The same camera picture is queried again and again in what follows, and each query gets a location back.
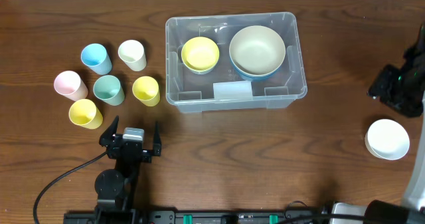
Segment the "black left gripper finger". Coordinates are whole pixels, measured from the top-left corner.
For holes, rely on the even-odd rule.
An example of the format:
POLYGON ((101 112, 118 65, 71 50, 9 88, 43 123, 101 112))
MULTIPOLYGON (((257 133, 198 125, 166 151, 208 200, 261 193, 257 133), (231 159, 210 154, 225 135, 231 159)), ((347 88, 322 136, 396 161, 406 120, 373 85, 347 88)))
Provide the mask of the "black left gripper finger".
POLYGON ((155 129, 153 134, 153 156, 160 156, 162 150, 161 138, 159 135, 158 122, 155 123, 155 129))
POLYGON ((110 126, 101 134, 99 144, 102 147, 111 147, 115 144, 116 132, 118 129, 119 116, 116 116, 110 126))

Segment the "grey small bowl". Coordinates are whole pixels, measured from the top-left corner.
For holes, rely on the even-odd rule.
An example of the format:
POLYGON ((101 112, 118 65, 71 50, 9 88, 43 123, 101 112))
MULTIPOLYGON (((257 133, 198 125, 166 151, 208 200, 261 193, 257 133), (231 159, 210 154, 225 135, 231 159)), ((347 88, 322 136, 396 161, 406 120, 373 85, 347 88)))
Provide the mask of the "grey small bowl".
POLYGON ((205 70, 195 70, 195 69, 190 68, 188 66, 186 66, 186 68, 188 68, 194 74, 208 74, 209 72, 211 72, 214 69, 214 67, 210 67, 210 68, 205 69, 205 70))

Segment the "yellow small bowl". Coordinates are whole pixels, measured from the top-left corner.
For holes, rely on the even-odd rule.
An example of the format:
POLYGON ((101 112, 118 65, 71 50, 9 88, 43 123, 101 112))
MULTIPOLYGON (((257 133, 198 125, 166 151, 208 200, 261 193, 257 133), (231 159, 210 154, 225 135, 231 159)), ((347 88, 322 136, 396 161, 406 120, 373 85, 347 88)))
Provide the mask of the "yellow small bowl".
POLYGON ((207 37, 194 37, 188 40, 181 50, 183 64, 195 70, 215 67, 219 58, 218 45, 207 37))

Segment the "clear plastic storage bin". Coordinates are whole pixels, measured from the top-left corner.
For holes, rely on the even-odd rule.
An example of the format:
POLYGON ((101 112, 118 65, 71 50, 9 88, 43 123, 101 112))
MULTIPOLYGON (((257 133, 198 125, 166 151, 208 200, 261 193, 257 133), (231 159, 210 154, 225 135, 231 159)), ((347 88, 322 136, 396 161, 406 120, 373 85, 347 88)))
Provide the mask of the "clear plastic storage bin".
POLYGON ((286 108, 307 94, 296 16, 290 12, 171 17, 165 24, 165 96, 180 112, 247 108, 286 108), (285 43, 281 67, 263 80, 245 80, 229 55, 232 37, 252 25, 273 29, 285 43), (212 39, 219 48, 216 66, 195 74, 183 63, 183 45, 194 37, 212 39))

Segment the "dark blue bowl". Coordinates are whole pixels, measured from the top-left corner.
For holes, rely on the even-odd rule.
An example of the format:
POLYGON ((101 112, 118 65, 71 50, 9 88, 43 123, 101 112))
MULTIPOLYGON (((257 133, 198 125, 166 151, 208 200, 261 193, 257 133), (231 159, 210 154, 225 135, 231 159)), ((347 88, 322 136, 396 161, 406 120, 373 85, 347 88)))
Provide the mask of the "dark blue bowl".
POLYGON ((234 63, 232 63, 232 66, 233 66, 233 68, 235 69, 235 71, 238 73, 238 75, 241 78, 243 78, 244 80, 248 80, 248 81, 262 81, 262 80, 266 80, 266 79, 269 79, 272 75, 274 75, 278 71, 278 70, 275 70, 274 72, 271 72, 270 74, 265 74, 265 75, 258 76, 258 75, 248 74, 248 73, 242 71, 234 63))

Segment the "beige bowl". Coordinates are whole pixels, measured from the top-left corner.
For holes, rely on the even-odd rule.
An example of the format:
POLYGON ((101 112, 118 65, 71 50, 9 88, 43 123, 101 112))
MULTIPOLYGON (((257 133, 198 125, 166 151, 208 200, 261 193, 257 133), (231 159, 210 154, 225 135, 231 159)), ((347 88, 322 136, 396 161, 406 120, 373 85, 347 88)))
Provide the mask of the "beige bowl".
POLYGON ((273 29, 260 25, 245 27, 229 44, 229 56, 242 71, 265 75, 278 70, 286 57, 283 38, 273 29))

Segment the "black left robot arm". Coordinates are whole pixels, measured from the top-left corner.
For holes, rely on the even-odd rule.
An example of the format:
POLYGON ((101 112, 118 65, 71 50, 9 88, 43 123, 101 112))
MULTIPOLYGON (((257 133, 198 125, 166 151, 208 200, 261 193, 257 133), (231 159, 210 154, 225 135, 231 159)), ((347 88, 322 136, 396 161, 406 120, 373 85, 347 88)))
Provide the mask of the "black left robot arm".
POLYGON ((126 128, 117 133, 119 118, 100 136, 99 144, 106 149, 106 155, 116 161, 115 168, 101 172, 95 180, 98 194, 95 208, 95 224, 147 223, 147 214, 133 208, 140 165, 150 163, 152 157, 161 155, 161 138, 158 125, 153 133, 153 147, 144 147, 144 130, 126 128))

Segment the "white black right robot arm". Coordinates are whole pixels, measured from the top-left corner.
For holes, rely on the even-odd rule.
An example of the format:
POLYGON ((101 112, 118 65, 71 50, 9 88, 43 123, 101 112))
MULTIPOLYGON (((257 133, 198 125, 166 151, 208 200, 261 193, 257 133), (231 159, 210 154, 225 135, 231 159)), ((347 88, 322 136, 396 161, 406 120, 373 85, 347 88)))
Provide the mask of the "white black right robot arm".
MULTIPOLYGON (((367 94, 408 118, 424 116, 424 29, 417 41, 405 50, 401 68, 388 64, 376 77, 367 94)), ((408 151, 410 139, 406 130, 389 119, 373 122, 365 135, 372 155, 398 160, 408 151)), ((337 202, 331 211, 316 218, 328 223, 423 223, 424 222, 424 139, 421 138, 414 170, 401 205, 374 200, 367 206, 337 202)))

